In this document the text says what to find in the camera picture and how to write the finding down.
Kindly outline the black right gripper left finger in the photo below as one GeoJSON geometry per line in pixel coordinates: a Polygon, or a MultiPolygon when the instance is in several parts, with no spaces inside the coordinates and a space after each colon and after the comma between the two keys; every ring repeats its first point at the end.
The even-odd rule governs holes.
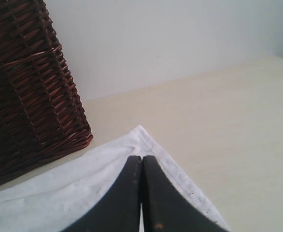
{"type": "Polygon", "coordinates": [[[139,156],[128,157],[122,171],[106,194],[68,232],[138,232],[141,202],[139,185],[142,170],[139,156]]]}

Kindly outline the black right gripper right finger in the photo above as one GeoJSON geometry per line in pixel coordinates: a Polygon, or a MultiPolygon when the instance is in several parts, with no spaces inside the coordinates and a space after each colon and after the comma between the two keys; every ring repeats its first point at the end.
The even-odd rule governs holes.
{"type": "Polygon", "coordinates": [[[145,232],[225,232],[173,186],[154,156],[142,159],[141,204],[145,232]]]}

